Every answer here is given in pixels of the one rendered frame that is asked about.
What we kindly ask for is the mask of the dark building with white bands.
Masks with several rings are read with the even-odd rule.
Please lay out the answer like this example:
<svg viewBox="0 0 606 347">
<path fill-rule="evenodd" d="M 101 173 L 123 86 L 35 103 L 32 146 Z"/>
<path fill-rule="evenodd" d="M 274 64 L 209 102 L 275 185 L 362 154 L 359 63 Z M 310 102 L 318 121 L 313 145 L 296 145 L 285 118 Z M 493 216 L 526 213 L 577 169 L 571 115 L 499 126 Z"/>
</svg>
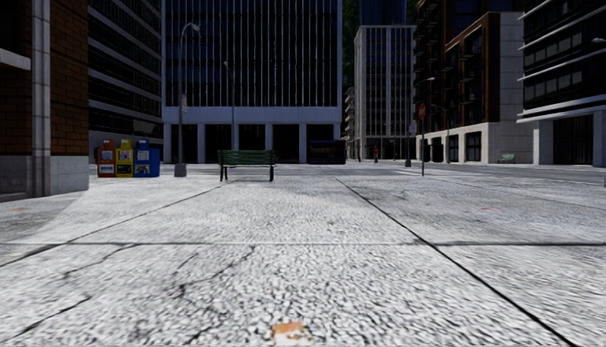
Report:
<svg viewBox="0 0 606 347">
<path fill-rule="evenodd" d="M 523 0 L 519 19 L 533 163 L 606 167 L 606 0 Z"/>
</svg>

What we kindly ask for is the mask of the orange newspaper box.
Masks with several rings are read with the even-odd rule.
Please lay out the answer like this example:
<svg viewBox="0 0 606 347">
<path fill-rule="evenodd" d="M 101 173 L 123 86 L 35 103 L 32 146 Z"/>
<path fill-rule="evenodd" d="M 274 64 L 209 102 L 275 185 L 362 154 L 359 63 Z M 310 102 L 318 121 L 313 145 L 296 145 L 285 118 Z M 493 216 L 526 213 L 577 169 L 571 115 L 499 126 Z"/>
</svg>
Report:
<svg viewBox="0 0 606 347">
<path fill-rule="evenodd" d="M 97 151 L 98 177 L 115 177 L 115 147 L 113 139 L 103 139 Z"/>
</svg>

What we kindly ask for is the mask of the pale grid office building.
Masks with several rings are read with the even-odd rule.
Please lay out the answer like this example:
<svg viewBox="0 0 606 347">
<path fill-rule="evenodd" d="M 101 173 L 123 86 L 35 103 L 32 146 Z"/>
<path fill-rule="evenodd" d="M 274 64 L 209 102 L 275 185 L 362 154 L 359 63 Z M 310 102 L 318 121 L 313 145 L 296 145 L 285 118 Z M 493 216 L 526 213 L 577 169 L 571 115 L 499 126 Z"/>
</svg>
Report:
<svg viewBox="0 0 606 347">
<path fill-rule="evenodd" d="M 353 147 L 363 160 L 406 159 L 406 111 L 413 88 L 416 45 L 411 25 L 359 27 L 355 44 Z M 410 158 L 414 157 L 417 126 L 410 125 Z"/>
</svg>

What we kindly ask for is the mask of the dark banded office building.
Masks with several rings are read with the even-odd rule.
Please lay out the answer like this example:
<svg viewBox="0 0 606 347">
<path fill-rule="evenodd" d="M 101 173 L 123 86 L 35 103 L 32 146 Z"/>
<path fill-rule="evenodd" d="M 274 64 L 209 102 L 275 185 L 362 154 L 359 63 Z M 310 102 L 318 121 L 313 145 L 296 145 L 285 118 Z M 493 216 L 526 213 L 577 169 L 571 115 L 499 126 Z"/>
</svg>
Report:
<svg viewBox="0 0 606 347">
<path fill-rule="evenodd" d="M 163 146 L 162 0 L 88 0 L 90 157 L 102 139 Z"/>
</svg>

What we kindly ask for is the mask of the red brick building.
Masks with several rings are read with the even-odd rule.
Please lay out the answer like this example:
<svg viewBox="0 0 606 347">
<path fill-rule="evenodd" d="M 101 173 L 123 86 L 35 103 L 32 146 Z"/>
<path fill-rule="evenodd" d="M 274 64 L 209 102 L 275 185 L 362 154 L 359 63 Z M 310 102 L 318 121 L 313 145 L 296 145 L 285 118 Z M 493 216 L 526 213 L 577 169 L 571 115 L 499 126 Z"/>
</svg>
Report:
<svg viewBox="0 0 606 347">
<path fill-rule="evenodd" d="M 88 0 L 0 0 L 0 203 L 83 191 Z"/>
</svg>

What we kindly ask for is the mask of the sign on a post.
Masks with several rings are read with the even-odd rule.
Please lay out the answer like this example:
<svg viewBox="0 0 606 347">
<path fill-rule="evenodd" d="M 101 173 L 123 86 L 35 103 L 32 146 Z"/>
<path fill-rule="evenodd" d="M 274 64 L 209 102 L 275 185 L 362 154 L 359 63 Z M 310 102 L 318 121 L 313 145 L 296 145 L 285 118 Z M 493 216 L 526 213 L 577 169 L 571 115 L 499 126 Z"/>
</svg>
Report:
<svg viewBox="0 0 606 347">
<path fill-rule="evenodd" d="M 421 141 L 420 141 L 420 152 L 421 152 L 421 176 L 425 175 L 425 104 L 420 103 L 418 107 L 418 116 L 421 125 Z"/>
</svg>

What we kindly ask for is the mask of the glass tower with pale base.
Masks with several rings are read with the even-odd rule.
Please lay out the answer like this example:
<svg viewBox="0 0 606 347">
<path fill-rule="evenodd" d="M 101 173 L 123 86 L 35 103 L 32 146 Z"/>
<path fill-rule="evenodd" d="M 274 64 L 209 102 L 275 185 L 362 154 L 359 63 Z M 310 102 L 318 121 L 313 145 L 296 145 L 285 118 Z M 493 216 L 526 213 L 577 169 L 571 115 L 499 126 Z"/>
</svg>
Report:
<svg viewBox="0 0 606 347">
<path fill-rule="evenodd" d="M 178 161 L 183 27 L 183 162 L 273 150 L 306 163 L 342 120 L 342 0 L 163 0 L 163 159 Z"/>
</svg>

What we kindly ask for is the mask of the brown and pale building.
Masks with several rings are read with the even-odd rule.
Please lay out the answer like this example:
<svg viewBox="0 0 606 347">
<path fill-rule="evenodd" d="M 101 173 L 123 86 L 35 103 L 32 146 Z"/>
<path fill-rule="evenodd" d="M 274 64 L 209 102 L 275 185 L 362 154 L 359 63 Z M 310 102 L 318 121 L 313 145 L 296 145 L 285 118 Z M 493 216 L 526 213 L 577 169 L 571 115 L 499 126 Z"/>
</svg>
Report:
<svg viewBox="0 0 606 347">
<path fill-rule="evenodd" d="M 533 127 L 523 110 L 522 0 L 420 0 L 414 84 L 417 152 L 425 104 L 425 162 L 533 161 Z"/>
</svg>

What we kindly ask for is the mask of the blue newspaper box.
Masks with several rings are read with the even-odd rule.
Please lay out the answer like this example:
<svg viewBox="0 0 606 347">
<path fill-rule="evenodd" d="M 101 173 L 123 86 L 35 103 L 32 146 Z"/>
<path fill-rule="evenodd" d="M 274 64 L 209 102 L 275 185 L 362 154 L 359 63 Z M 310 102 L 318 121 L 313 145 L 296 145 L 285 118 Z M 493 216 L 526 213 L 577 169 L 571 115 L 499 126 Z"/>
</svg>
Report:
<svg viewBox="0 0 606 347">
<path fill-rule="evenodd" d="M 139 139 L 133 154 L 134 177 L 158 177 L 160 175 L 160 151 L 150 147 L 148 139 Z"/>
</svg>

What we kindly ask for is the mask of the yellow newspaper box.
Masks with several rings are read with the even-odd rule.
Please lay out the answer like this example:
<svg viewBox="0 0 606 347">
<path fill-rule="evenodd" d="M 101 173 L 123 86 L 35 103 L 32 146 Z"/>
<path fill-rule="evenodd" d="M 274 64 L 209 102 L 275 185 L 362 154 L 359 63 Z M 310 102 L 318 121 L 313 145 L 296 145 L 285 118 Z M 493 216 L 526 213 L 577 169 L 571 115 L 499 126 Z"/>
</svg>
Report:
<svg viewBox="0 0 606 347">
<path fill-rule="evenodd" d="M 133 148 L 131 139 L 120 139 L 115 149 L 115 177 L 133 177 Z"/>
</svg>

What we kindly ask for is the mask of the black bus shelter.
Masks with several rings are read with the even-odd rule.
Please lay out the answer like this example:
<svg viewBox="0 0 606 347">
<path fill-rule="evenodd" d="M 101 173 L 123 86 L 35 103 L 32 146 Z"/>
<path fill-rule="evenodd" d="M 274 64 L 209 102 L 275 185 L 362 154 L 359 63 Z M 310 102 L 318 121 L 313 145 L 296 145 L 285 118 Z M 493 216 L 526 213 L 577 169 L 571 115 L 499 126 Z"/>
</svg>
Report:
<svg viewBox="0 0 606 347">
<path fill-rule="evenodd" d="M 345 140 L 311 140 L 307 150 L 308 164 L 345 164 Z"/>
</svg>

